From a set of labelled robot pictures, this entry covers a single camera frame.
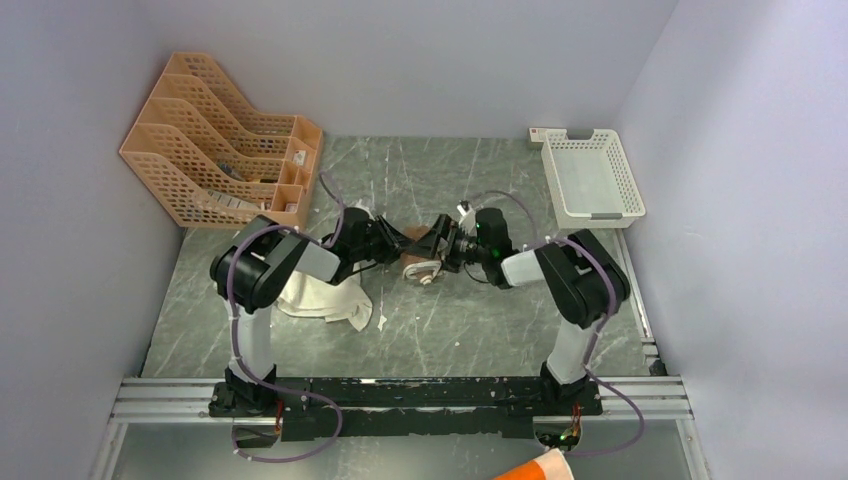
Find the white plastic basket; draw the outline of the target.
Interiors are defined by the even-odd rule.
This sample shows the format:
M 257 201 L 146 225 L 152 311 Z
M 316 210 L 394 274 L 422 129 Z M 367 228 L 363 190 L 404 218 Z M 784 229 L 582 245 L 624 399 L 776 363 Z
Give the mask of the white plastic basket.
M 541 158 L 561 229 L 626 229 L 646 215 L 618 133 L 545 129 Z

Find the yellow brown bear towel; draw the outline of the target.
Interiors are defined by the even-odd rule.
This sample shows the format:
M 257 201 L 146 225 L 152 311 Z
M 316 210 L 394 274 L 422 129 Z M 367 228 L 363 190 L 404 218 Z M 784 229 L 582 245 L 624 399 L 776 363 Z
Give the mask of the yellow brown bear towel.
M 429 232 L 430 228 L 425 225 L 406 227 L 403 233 L 413 241 L 421 239 Z M 402 276 L 405 280 L 416 281 L 421 285 L 433 283 L 441 274 L 441 262 L 435 259 L 414 256 L 403 253 L 400 257 L 402 264 Z

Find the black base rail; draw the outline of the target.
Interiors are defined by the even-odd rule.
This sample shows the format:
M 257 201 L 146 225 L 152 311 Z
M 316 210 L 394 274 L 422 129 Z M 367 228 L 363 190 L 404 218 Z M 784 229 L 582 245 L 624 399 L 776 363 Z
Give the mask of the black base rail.
M 544 376 L 279 377 L 277 390 L 231 377 L 215 385 L 212 418 L 267 420 L 282 441 L 407 435 L 499 434 L 532 438 L 538 417 L 602 413 L 598 385 Z

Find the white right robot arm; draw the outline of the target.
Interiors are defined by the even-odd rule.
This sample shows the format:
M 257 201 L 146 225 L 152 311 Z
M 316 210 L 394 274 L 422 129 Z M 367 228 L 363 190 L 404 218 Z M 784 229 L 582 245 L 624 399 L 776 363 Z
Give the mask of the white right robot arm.
M 517 248 L 501 210 L 467 211 L 459 221 L 442 215 L 412 231 L 404 254 L 456 273 L 480 266 L 487 284 L 502 290 L 544 285 L 562 323 L 554 346 L 519 403 L 548 412 L 587 410 L 599 388 L 590 363 L 602 330 L 630 297 L 631 284 L 611 254 L 588 230 Z

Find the orange plastic file rack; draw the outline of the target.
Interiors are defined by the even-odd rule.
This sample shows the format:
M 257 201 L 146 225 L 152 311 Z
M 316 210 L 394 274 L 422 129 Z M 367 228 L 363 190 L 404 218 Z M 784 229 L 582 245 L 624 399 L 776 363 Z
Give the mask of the orange plastic file rack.
M 263 113 L 210 55 L 175 52 L 119 153 L 180 227 L 303 228 L 322 147 L 306 117 Z

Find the white towel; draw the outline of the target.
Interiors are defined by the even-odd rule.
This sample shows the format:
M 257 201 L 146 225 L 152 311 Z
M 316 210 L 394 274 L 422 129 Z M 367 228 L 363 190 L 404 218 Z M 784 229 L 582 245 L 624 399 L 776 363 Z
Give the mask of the white towel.
M 361 273 L 330 285 L 295 271 L 276 301 L 276 308 L 293 318 L 319 318 L 326 323 L 348 321 L 364 330 L 373 313 L 373 303 L 361 286 Z

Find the orange white striped object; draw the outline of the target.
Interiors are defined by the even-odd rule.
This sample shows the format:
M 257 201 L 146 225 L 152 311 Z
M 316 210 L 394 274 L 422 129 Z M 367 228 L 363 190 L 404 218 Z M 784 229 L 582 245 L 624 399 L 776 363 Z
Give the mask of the orange white striped object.
M 544 454 L 498 475 L 495 480 L 574 480 L 563 452 L 551 449 Z

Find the small white red box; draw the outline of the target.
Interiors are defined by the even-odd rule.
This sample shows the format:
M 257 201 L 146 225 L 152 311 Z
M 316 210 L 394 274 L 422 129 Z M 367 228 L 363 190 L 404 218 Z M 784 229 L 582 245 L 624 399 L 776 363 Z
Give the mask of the small white red box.
M 529 128 L 527 142 L 531 148 L 539 149 L 546 139 L 545 130 L 541 128 Z

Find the aluminium frame rail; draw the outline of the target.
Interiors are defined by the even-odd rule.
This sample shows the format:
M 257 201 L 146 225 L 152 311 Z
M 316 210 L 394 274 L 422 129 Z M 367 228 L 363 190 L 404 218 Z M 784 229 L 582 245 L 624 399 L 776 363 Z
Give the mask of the aluminium frame rail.
M 631 399 L 647 420 L 692 420 L 678 376 L 604 377 Z M 212 378 L 129 378 L 122 382 L 110 418 L 126 423 L 212 423 Z

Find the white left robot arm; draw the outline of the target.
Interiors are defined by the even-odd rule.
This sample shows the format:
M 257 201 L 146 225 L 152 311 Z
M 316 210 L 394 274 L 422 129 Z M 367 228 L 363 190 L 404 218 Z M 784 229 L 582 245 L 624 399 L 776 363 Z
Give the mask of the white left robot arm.
M 212 417 L 265 416 L 318 394 L 304 382 L 277 375 L 271 313 L 347 320 L 356 330 L 370 321 L 373 304 L 359 276 L 391 264 L 414 239 L 360 208 L 343 209 L 333 233 L 321 240 L 259 215 L 210 266 L 229 317 L 231 354 L 225 379 L 209 404 Z

